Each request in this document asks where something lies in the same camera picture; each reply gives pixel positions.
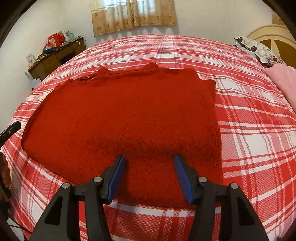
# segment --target red sweater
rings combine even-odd
[[[187,207],[173,166],[176,154],[222,183],[214,96],[215,82],[201,80],[193,69],[154,63],[134,71],[101,68],[57,85],[29,119],[22,148],[74,184],[100,175],[123,154],[127,167],[118,199]]]

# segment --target curtain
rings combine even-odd
[[[137,26],[176,25],[173,0],[89,0],[94,35]]]

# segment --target metal screw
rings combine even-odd
[[[232,183],[230,184],[230,186],[233,188],[233,189],[237,189],[239,187],[239,185],[237,185],[236,183]]]
[[[101,177],[95,177],[94,178],[94,182],[95,183],[99,183],[99,182],[101,182],[102,181],[102,178]]]
[[[201,182],[201,183],[205,183],[207,181],[207,179],[205,177],[199,177],[198,180]]]
[[[70,183],[63,183],[62,188],[67,189],[70,186]]]

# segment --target plaid bedspread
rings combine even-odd
[[[222,135],[224,184],[236,182],[249,198],[270,240],[283,236],[296,215],[296,115],[264,67],[234,46],[176,35],[142,35],[97,44],[60,66],[16,110],[22,128],[3,147],[12,175],[15,219],[33,230],[59,186],[66,182],[21,149],[24,127],[42,100],[68,78],[105,66],[137,68],[151,61],[173,69],[194,68],[216,81],[216,111]],[[81,239],[87,240],[83,204]],[[113,240],[186,240],[194,218],[189,210],[116,200],[105,207]],[[216,220],[220,208],[216,208]],[[213,240],[218,240],[215,222]]]

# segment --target patterned pillowcase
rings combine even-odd
[[[285,64],[280,57],[273,53],[269,48],[260,42],[248,39],[245,37],[234,38],[241,46],[245,47],[247,50],[252,51],[257,59],[265,66],[271,67],[276,63]]]
[[[235,45],[236,45],[236,47],[238,49],[240,49],[241,51],[244,51],[245,53],[251,55],[254,59],[260,60],[259,57],[257,57],[254,52],[252,52],[251,50],[248,50],[247,48],[241,46],[240,43],[236,39],[234,39],[234,40],[235,40]]]

